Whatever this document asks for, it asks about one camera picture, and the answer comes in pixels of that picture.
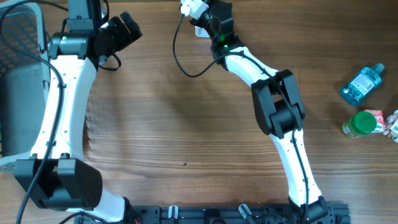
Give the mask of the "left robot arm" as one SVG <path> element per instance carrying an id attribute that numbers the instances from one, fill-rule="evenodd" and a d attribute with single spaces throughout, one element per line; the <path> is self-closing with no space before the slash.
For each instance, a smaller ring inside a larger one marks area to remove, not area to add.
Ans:
<path id="1" fill-rule="evenodd" d="M 50 88 L 30 157 L 15 163 L 25 199 L 41 209 L 97 223 L 140 223 L 126 197 L 106 190 L 99 170 L 84 161 L 83 126 L 91 86 L 104 57 L 141 37 L 128 12 L 111 19 L 77 16 L 50 44 Z"/>

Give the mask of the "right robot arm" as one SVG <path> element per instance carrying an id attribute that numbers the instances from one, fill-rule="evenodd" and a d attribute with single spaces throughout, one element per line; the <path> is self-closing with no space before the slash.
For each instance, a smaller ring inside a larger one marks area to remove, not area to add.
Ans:
<path id="1" fill-rule="evenodd" d="M 186 0 L 180 11 L 191 18 L 192 25 L 207 32 L 215 63 L 251 88 L 257 124 L 272 139 L 282 161 L 289 202 L 300 222 L 313 223 L 328 210 L 305 152 L 305 110 L 297 82 L 290 70 L 270 68 L 250 53 L 235 33 L 232 8 L 225 1 Z"/>

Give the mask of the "green lid jar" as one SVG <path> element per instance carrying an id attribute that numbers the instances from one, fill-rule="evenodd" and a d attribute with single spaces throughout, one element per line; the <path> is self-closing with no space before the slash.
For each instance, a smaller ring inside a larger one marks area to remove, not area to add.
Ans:
<path id="1" fill-rule="evenodd" d="M 370 134 L 376 126 L 376 118 L 370 112 L 361 111 L 346 120 L 342 124 L 342 130 L 348 138 L 356 139 Z"/>

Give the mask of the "blue mouthwash bottle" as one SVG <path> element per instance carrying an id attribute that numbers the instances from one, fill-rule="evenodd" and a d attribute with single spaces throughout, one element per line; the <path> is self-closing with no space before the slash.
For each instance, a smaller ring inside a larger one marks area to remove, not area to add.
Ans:
<path id="1" fill-rule="evenodd" d="M 363 67 L 350 82 L 340 88 L 340 95 L 349 104 L 359 106 L 382 83 L 384 69 L 385 66 L 381 63 Z"/>

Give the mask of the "red tissue pack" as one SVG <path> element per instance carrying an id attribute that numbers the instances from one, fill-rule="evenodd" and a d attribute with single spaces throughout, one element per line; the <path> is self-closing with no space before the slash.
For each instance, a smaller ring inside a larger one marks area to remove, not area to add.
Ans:
<path id="1" fill-rule="evenodd" d="M 384 116 L 381 110 L 365 110 L 366 112 L 371 113 L 376 119 L 376 127 L 374 129 L 374 133 L 382 133 L 385 129 L 384 125 Z"/>

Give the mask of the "beige snack bag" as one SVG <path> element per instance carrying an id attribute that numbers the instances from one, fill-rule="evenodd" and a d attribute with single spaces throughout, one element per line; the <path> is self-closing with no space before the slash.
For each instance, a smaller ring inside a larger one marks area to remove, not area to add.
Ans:
<path id="1" fill-rule="evenodd" d="M 389 139 L 393 140 L 394 142 L 397 142 L 398 139 L 398 110 L 395 110 L 395 112 L 390 115 L 384 122 L 384 130 L 382 134 L 384 136 L 387 136 Z"/>

